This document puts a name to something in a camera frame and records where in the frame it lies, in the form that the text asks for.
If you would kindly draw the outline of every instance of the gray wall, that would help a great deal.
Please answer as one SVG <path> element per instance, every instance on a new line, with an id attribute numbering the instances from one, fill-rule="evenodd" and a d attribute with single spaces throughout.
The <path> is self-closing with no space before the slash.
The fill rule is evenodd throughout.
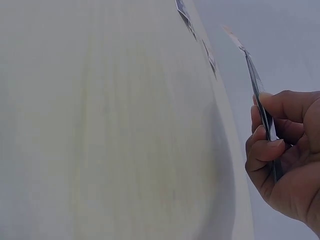
<path id="1" fill-rule="evenodd" d="M 252 88 L 246 62 L 220 25 L 252 54 L 267 92 L 320 90 L 318 0 L 194 0 L 232 105 L 242 149 L 251 134 Z M 317 239 L 302 223 L 265 204 L 249 184 L 257 240 Z"/>

